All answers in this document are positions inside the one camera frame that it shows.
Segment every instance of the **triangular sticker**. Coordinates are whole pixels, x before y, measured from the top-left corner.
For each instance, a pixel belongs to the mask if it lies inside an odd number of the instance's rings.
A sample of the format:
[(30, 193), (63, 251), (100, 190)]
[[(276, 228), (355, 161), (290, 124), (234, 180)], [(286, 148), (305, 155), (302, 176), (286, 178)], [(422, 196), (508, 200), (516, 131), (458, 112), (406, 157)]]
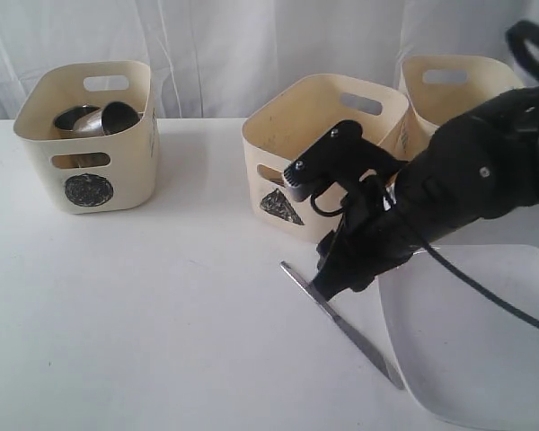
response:
[(279, 217), (287, 222), (304, 225), (304, 222), (291, 206), (286, 196), (278, 189), (273, 190), (260, 202), (260, 208), (272, 216)]

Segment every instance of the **white table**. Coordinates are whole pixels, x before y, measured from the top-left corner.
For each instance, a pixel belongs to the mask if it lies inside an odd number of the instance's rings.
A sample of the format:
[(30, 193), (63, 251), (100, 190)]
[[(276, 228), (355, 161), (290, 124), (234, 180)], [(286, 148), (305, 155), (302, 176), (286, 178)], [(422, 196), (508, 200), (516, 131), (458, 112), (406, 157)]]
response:
[[(0, 431), (458, 429), (281, 272), (316, 253), (253, 217), (242, 122), (160, 120), (152, 199), (67, 215), (0, 121)], [(539, 246), (539, 208), (492, 226), (450, 241)], [(377, 285), (334, 302), (393, 357)]]

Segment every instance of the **metal blade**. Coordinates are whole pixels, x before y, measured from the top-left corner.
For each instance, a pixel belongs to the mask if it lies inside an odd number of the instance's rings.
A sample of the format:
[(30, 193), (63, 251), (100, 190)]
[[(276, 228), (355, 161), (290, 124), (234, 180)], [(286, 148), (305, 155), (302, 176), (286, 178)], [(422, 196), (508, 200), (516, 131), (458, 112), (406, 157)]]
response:
[(332, 307), (328, 304), (325, 298), (299, 273), (293, 269), (287, 262), (279, 264), (281, 268), (288, 274), (292, 280), (296, 282), (319, 306), (325, 313), (331, 317), (335, 324), (343, 331), (343, 333), (356, 345), (367, 359), (377, 368), (393, 385), (399, 389), (405, 389), (402, 377), (397, 369), (389, 362), (379, 349), (367, 339), (361, 332), (356, 330), (349, 322), (343, 319)]

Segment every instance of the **white tray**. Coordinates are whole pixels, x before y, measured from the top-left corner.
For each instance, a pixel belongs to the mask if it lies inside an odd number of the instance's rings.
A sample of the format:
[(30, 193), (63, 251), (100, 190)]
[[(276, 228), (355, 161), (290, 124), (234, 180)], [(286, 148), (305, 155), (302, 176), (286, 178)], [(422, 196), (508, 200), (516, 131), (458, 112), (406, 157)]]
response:
[[(539, 319), (539, 250), (448, 246), (440, 252)], [(427, 253), (379, 278), (403, 378), (429, 412), (465, 427), (539, 430), (539, 330), (490, 303)]]

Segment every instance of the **white backdrop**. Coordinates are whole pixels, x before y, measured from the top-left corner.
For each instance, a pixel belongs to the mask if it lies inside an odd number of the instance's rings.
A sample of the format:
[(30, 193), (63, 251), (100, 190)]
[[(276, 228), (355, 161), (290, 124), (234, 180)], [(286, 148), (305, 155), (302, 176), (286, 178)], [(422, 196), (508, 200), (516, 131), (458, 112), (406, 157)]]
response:
[(49, 69), (118, 59), (151, 65), (160, 117), (249, 116), (309, 74), (396, 85), (413, 53), (510, 63), (503, 32), (524, 17), (539, 0), (0, 0), (0, 119)]

